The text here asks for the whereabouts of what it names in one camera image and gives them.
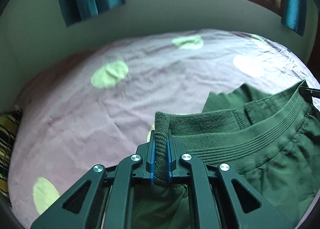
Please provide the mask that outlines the dark green shorts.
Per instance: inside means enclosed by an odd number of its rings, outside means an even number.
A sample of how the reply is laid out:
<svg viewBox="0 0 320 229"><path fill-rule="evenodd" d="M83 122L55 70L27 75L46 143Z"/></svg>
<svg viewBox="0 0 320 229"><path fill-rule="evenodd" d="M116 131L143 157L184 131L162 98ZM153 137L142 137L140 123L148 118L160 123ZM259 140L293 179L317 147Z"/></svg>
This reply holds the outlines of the dark green shorts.
<svg viewBox="0 0 320 229"><path fill-rule="evenodd" d="M298 224L319 193L319 110L299 93L306 85L267 94L243 84L210 93L198 114L157 112L155 182L136 189L133 228L190 226L187 187L168 184L168 134L205 164L229 164Z"/></svg>

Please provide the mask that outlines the striped yellow black pillow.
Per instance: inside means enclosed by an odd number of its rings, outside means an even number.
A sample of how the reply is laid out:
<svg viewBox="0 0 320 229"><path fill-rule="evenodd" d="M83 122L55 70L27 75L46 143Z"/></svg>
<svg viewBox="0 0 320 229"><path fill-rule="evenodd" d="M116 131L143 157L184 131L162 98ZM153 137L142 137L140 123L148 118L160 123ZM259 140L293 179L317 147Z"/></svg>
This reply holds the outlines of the striped yellow black pillow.
<svg viewBox="0 0 320 229"><path fill-rule="evenodd" d="M4 201L9 207L11 207L8 189L10 158L22 115L23 112L21 110L1 113L1 194L4 196Z"/></svg>

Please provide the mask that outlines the pink bedsheet with green dots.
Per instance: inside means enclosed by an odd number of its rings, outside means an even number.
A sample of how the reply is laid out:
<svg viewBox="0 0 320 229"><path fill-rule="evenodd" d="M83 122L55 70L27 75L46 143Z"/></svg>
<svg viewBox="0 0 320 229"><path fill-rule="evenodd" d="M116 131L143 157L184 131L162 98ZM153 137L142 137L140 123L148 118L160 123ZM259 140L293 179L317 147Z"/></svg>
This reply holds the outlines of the pink bedsheet with green dots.
<svg viewBox="0 0 320 229"><path fill-rule="evenodd" d="M285 46L201 30L128 39L73 55L21 92L24 115L9 168L12 211L29 228L100 163L113 166L155 132L155 114L201 113L210 93L248 84L267 94L319 83Z"/></svg>

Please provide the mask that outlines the teal curtain right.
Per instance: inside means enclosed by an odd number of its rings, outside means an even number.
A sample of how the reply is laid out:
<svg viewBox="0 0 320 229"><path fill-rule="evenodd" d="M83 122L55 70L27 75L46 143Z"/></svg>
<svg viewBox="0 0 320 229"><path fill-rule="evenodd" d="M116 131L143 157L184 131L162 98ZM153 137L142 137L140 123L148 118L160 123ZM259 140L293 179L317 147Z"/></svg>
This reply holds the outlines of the teal curtain right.
<svg viewBox="0 0 320 229"><path fill-rule="evenodd" d="M303 37L305 33L307 0L281 0L281 23Z"/></svg>

